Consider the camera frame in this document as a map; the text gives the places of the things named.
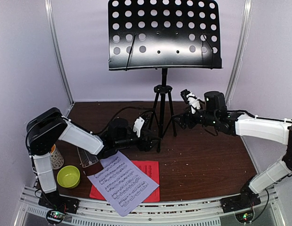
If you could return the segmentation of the black music stand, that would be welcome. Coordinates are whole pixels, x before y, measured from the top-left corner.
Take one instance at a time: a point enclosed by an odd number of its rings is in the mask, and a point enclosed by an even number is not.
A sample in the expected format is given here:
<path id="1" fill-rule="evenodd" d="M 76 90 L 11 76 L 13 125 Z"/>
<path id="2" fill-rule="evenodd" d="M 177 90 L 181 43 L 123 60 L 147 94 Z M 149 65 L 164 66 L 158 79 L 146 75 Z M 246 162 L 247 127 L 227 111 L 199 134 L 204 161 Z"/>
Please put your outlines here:
<path id="1" fill-rule="evenodd" d="M 162 71 L 154 89 L 162 139 L 165 102 L 172 101 L 168 69 L 222 67 L 219 6 L 214 0 L 111 0 L 108 29 L 109 70 Z"/>

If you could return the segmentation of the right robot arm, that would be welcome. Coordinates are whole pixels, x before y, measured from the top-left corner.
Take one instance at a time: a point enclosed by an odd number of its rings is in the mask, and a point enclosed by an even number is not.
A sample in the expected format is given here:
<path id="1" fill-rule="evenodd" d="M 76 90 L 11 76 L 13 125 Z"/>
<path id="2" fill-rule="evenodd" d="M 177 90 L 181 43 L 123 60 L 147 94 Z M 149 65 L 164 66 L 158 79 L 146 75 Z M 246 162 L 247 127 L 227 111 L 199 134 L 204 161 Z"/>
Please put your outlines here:
<path id="1" fill-rule="evenodd" d="M 278 143 L 286 148 L 275 163 L 245 184 L 236 201 L 241 208 L 248 207 L 255 200 L 255 194 L 292 176 L 292 119 L 272 119 L 253 115 L 247 110 L 228 110 L 224 94 L 219 91 L 206 92 L 203 101 L 187 89 L 180 95 L 188 105 L 186 111 L 175 116 L 181 128 L 201 125 L 204 130 L 213 128 L 213 136 L 221 132 L 243 139 Z"/>

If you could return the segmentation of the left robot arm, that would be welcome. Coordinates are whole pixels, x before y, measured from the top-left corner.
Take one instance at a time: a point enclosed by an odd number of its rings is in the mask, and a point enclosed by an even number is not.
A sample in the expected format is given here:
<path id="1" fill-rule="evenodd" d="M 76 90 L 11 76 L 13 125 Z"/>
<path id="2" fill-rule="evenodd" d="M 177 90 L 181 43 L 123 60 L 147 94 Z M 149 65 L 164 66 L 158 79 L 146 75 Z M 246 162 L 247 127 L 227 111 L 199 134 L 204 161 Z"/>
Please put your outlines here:
<path id="1" fill-rule="evenodd" d="M 28 122 L 25 145 L 45 202 L 53 209 L 63 205 L 50 159 L 51 148 L 57 141 L 79 147 L 99 160 L 132 146 L 147 152 L 161 140 L 148 128 L 148 119 L 148 116 L 141 115 L 133 126 L 129 126 L 126 119 L 114 115 L 100 132 L 92 132 L 63 116 L 58 108 L 52 107 Z"/>

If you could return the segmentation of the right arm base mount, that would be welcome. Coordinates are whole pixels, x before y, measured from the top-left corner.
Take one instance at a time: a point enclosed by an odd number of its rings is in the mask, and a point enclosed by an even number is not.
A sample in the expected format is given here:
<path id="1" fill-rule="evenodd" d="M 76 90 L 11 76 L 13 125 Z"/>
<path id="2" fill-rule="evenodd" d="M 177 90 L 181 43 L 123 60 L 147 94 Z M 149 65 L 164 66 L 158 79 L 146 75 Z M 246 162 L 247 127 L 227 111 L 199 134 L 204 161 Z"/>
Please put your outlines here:
<path id="1" fill-rule="evenodd" d="M 254 207 L 261 204 L 258 195 L 239 195 L 222 198 L 220 200 L 224 213 L 234 212 L 235 218 L 239 223 L 248 224 L 255 219 Z"/>

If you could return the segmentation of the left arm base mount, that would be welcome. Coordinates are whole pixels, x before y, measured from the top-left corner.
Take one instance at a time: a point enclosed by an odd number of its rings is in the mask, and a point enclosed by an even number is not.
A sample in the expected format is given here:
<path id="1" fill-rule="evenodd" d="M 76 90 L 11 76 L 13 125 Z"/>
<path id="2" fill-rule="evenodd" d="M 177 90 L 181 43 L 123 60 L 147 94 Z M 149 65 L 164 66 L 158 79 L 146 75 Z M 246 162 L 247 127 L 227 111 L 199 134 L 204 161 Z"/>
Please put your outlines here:
<path id="1" fill-rule="evenodd" d="M 51 225 L 60 224 L 67 215 L 77 213 L 79 203 L 78 199 L 61 196 L 58 191 L 48 194 L 42 192 L 38 202 L 49 209 L 45 218 Z"/>

